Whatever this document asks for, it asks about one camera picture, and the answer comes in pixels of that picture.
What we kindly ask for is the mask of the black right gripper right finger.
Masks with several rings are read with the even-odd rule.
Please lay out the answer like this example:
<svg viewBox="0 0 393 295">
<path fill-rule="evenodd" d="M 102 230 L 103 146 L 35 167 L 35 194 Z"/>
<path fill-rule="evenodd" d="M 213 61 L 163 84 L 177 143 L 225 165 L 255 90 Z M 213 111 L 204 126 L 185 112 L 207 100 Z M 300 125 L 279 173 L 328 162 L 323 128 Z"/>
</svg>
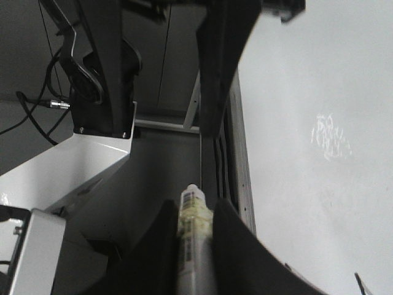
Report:
<svg viewBox="0 0 393 295">
<path fill-rule="evenodd" d="M 232 204 L 214 210 L 212 252 L 219 294 L 323 294 L 279 262 L 247 228 Z"/>
</svg>

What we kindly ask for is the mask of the white grey robot arm link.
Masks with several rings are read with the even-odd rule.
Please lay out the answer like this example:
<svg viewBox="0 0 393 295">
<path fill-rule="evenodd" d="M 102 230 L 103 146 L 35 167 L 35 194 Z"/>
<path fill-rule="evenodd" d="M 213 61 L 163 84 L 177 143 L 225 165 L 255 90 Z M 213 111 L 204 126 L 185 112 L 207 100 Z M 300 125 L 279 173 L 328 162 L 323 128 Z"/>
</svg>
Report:
<svg viewBox="0 0 393 295">
<path fill-rule="evenodd" d="M 1 205 L 1 294 L 51 294 L 66 221 Z"/>
</svg>

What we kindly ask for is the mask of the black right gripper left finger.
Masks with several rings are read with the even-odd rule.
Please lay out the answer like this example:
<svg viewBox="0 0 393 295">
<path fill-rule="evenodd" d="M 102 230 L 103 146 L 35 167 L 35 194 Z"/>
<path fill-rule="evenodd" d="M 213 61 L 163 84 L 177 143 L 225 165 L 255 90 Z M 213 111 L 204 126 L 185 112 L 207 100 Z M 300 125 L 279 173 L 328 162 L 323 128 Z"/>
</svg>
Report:
<svg viewBox="0 0 393 295">
<path fill-rule="evenodd" d="M 178 209 L 165 200 L 131 253 L 106 277 L 101 294 L 174 294 Z"/>
</svg>

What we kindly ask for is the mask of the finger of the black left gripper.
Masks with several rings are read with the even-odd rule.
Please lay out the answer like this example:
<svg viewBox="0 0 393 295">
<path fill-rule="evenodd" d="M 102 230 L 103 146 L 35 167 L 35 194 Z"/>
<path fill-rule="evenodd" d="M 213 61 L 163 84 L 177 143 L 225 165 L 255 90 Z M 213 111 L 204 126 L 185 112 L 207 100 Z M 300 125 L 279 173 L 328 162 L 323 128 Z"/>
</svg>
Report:
<svg viewBox="0 0 393 295">
<path fill-rule="evenodd" d="M 305 1 L 205 1 L 207 13 L 196 32 L 200 68 L 200 133 L 217 137 L 228 94 L 247 40 L 261 14 L 291 21 Z"/>
<path fill-rule="evenodd" d="M 122 36 L 120 1 L 42 1 L 63 37 L 74 133 L 130 138 L 141 57 Z"/>
</svg>

